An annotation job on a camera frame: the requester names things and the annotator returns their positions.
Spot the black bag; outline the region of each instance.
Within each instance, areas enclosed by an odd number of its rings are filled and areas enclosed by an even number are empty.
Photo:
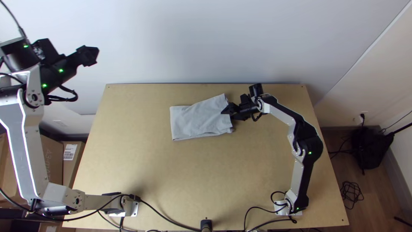
[[[375,130],[362,127],[352,132],[351,143],[355,157],[362,174],[365,169],[377,168],[394,140],[394,133],[378,134]]]

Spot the gray cloth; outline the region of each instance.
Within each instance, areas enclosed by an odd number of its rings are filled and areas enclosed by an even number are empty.
[[[220,112],[228,105],[224,94],[191,106],[170,107],[170,127],[173,140],[232,133],[228,114]]]

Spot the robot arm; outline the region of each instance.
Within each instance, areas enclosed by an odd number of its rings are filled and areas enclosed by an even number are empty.
[[[250,117],[257,121],[262,115],[272,114],[289,126],[288,140],[295,158],[292,182],[284,200],[275,202],[275,210],[287,205],[278,215],[296,215],[309,204],[306,193],[313,164],[322,154],[323,143],[312,125],[300,114],[279,104],[275,97],[264,94],[261,84],[250,86],[249,91],[250,95],[240,96],[239,106],[229,103],[222,113],[230,114],[231,119],[243,121]]]
[[[20,195],[33,209],[43,210],[47,216],[97,209],[109,216],[137,216],[137,196],[86,195],[51,183],[47,176],[39,123],[44,105],[51,103],[48,94],[75,76],[80,64],[95,64],[98,52],[98,48],[83,46],[66,57],[59,55],[48,39],[29,44],[26,38],[17,38],[0,44],[0,55],[12,72],[0,77],[11,76],[20,82],[0,82],[0,123],[8,132]]]

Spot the barcode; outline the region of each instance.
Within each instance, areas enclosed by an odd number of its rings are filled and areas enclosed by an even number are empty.
[[[72,152],[64,152],[63,160],[73,160],[74,153]]]

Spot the table top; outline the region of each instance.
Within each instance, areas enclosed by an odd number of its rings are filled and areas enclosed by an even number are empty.
[[[73,189],[86,194],[135,194],[179,223],[199,228],[213,220],[214,230],[243,230],[248,208],[273,210],[270,194],[290,188],[294,158],[287,125],[272,115],[257,122],[234,121],[235,131],[213,137],[172,141],[170,106],[191,105],[226,94],[240,102],[248,84],[109,84],[93,123]],[[306,86],[263,84],[265,93],[319,125]],[[309,206],[298,222],[272,223],[263,229],[348,225],[335,173],[326,148],[315,163]],[[67,216],[78,217],[84,211]],[[260,210],[248,214],[247,228],[281,219]],[[117,225],[119,218],[112,219]],[[114,229],[98,214],[65,222],[64,227]],[[160,218],[146,205],[127,229],[184,230]]]

